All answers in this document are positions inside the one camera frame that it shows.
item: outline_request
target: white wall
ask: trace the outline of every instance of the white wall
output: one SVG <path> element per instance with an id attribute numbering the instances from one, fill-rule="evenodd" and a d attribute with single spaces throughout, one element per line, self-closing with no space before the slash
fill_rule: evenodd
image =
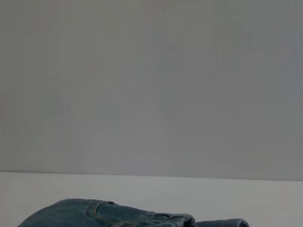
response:
<path id="1" fill-rule="evenodd" d="M 252 227 L 295 227 L 303 223 L 302 191 L 303 182 L 0 173 L 0 220 L 15 227 L 58 200 L 85 198 L 189 213 L 197 221 L 244 218 Z"/>
<path id="2" fill-rule="evenodd" d="M 303 1 L 0 8 L 0 170 L 303 180 Z"/>

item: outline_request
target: denim cloth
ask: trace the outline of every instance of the denim cloth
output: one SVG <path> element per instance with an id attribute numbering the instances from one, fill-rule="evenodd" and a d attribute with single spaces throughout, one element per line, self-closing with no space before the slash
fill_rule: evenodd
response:
<path id="1" fill-rule="evenodd" d="M 249 227 L 242 219 L 195 222 L 189 214 L 155 213 L 111 201 L 67 199 L 37 211 L 18 227 Z"/>

